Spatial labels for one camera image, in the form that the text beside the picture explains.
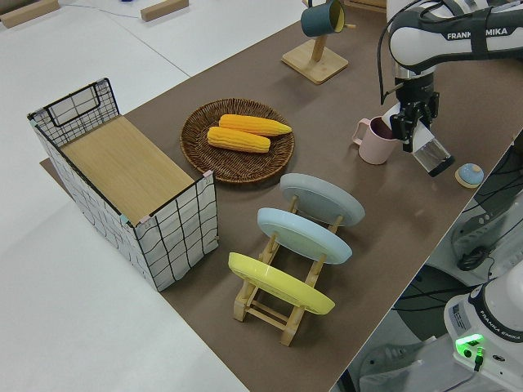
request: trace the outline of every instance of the teal mug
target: teal mug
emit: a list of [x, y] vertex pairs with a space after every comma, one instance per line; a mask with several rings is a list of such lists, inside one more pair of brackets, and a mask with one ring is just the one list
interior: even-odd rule
[[328, 0], [325, 4], [309, 7], [302, 13], [302, 30], [307, 37], [339, 33], [345, 26], [345, 12], [339, 0]]

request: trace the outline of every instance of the green light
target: green light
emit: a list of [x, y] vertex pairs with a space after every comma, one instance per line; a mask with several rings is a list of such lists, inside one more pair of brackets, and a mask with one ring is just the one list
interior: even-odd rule
[[[465, 350], [470, 350], [475, 345], [477, 345], [480, 341], [482, 341], [483, 335], [479, 333], [475, 333], [470, 336], [460, 337], [459, 339], [456, 339], [456, 350], [463, 356], [466, 356], [464, 354]], [[482, 355], [483, 349], [481, 347], [477, 348], [477, 354]]]

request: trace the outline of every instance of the pink mug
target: pink mug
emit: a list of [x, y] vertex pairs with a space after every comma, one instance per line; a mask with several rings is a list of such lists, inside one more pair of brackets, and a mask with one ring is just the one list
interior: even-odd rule
[[360, 147], [361, 158], [373, 165], [385, 163], [392, 150], [399, 144], [399, 141], [392, 135], [392, 130], [383, 122], [381, 117], [375, 117], [371, 120], [362, 118], [358, 122], [352, 141]]

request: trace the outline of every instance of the wire grid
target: wire grid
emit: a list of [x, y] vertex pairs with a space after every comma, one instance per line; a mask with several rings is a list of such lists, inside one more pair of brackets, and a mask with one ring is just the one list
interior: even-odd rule
[[44, 149], [60, 176], [64, 187], [80, 208], [82, 214], [118, 251], [156, 288], [133, 228], [122, 221], [120, 214], [106, 202], [90, 183], [87, 183], [55, 146], [37, 132]]
[[158, 290], [180, 280], [217, 247], [214, 176], [203, 177], [136, 227]]
[[119, 115], [108, 79], [28, 115], [64, 187], [83, 215], [151, 286], [161, 291], [217, 247], [214, 175], [204, 176], [132, 227], [60, 147]]
[[101, 79], [29, 115], [57, 147], [119, 115], [109, 79]]

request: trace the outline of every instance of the franka emika robot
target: franka emika robot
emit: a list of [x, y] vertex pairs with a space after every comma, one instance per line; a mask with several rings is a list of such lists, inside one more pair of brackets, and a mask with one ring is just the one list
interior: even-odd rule
[[[390, 0], [387, 9], [397, 1]], [[388, 112], [393, 134], [430, 176], [454, 161], [428, 131], [438, 110], [436, 65], [523, 58], [523, 1], [493, 3], [421, 0], [389, 15], [389, 48], [396, 75], [395, 87], [384, 94], [379, 65], [382, 103], [388, 94], [396, 93], [399, 104]], [[504, 390], [523, 391], [523, 262], [470, 294], [452, 298], [444, 318], [455, 361]]]

